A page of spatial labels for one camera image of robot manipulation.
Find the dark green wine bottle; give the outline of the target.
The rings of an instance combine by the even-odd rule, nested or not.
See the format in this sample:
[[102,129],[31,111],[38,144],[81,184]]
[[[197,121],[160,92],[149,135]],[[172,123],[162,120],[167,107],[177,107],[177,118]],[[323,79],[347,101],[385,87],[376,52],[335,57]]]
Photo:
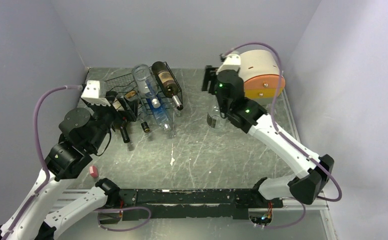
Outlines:
[[124,109],[121,103],[117,99],[114,100],[113,107],[116,110],[115,123],[114,123],[115,129],[119,129],[123,142],[127,144],[130,142],[130,137],[126,128],[128,121],[125,118],[125,116],[122,115],[122,113],[124,112]]

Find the olive green wine bottle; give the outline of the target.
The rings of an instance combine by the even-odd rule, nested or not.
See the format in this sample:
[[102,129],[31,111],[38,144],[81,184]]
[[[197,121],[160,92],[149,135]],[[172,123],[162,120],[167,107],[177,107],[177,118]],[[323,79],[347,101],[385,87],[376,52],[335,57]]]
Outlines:
[[152,64],[151,70],[155,75],[157,81],[159,82],[163,94],[167,98],[172,99],[176,110],[181,111],[184,106],[178,96],[180,88],[177,84],[177,81],[170,73],[170,70],[168,69],[167,65],[162,61],[156,61]]

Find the small clear glass bottle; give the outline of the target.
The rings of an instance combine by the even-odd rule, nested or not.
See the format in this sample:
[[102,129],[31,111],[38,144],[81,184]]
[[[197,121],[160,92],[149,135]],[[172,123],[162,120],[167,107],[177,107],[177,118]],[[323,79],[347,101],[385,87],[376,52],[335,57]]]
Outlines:
[[176,117],[180,117],[182,115],[182,109],[183,105],[175,105],[173,106],[173,112],[175,113]]

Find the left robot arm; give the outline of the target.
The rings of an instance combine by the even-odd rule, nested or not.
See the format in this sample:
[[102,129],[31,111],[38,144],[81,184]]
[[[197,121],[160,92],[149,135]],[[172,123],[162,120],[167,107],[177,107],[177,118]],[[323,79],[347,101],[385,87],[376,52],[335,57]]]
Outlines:
[[111,131],[122,130],[128,121],[129,103],[99,106],[89,104],[69,111],[59,124],[61,136],[45,158],[42,170],[18,210],[0,225],[0,240],[54,240],[96,209],[123,206],[120,188],[107,178],[100,179],[82,197],[58,211],[52,207],[67,187],[98,154]]

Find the clear bottle silver cap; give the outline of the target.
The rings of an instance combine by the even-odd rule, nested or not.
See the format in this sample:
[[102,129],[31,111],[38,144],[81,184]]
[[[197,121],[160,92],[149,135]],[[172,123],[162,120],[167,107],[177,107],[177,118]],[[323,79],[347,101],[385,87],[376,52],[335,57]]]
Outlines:
[[152,87],[156,91],[153,74],[146,64],[136,65],[132,69],[132,76],[138,86],[139,92],[142,95],[145,96],[145,94],[148,92],[148,87]]

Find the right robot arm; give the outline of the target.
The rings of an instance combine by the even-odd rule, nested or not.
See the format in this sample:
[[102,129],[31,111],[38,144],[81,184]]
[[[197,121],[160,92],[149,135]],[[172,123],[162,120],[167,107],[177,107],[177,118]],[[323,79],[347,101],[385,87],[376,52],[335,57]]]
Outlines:
[[334,165],[331,156],[320,156],[303,146],[273,121],[264,107],[247,98],[237,71],[218,71],[216,67],[206,66],[202,90],[215,96],[224,118],[264,143],[293,171],[292,175],[258,181],[251,197],[257,207],[264,207],[272,199],[287,197],[310,205],[319,197],[330,179]]

